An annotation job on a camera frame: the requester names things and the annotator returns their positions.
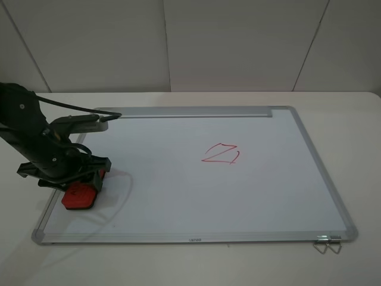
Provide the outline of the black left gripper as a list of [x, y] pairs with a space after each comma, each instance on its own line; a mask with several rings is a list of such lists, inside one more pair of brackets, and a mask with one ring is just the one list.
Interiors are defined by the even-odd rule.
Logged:
[[103, 184], [103, 171], [111, 170], [107, 157], [92, 154], [88, 147], [78, 143], [59, 143], [52, 140], [42, 145], [19, 145], [16, 150], [28, 159], [18, 168], [22, 177], [32, 176], [38, 185], [56, 189], [68, 189], [73, 182], [88, 182], [95, 191]]

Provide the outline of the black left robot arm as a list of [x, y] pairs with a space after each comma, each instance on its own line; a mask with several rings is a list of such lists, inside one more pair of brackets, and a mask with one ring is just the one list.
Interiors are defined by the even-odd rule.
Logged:
[[1, 84], [1, 138], [27, 159], [17, 173], [38, 179], [41, 187], [66, 192], [72, 184], [81, 183], [100, 192], [110, 160], [93, 155], [69, 136], [102, 131], [109, 117], [88, 111], [48, 123], [39, 103], [34, 92], [15, 83]]

